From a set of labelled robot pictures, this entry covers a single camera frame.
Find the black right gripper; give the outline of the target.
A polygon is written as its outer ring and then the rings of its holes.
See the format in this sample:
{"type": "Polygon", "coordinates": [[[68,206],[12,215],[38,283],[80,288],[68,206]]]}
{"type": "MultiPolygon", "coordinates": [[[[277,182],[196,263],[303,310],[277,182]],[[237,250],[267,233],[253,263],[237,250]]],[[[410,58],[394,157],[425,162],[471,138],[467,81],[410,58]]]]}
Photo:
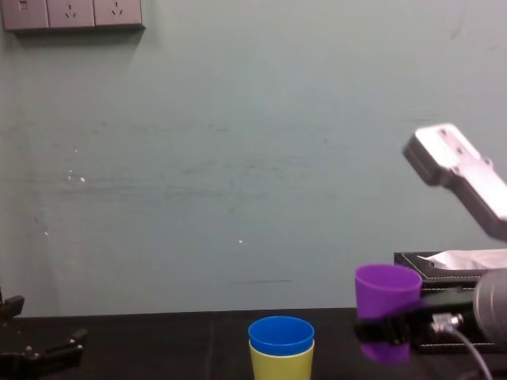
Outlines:
{"type": "Polygon", "coordinates": [[[356,338],[363,344],[400,346],[410,342],[416,349],[464,349],[450,333],[462,333],[475,346],[480,331],[473,312],[471,291],[441,291],[423,296],[411,313],[393,313],[378,318],[358,317],[356,338]]]}

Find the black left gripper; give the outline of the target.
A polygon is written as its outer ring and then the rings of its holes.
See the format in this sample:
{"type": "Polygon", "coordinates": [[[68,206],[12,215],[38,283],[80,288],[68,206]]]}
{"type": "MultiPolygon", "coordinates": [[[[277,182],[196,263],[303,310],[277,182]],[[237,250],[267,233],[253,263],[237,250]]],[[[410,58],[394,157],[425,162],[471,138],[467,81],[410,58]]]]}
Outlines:
{"type": "MultiPolygon", "coordinates": [[[[25,298],[20,295],[1,298],[1,325],[6,325],[19,316],[24,304],[25,298]]],[[[1,351],[1,379],[40,379],[44,376],[43,368],[68,369],[77,367],[82,360],[88,335],[87,329],[79,329],[63,343],[45,350],[26,346],[21,351],[1,351]]]]}

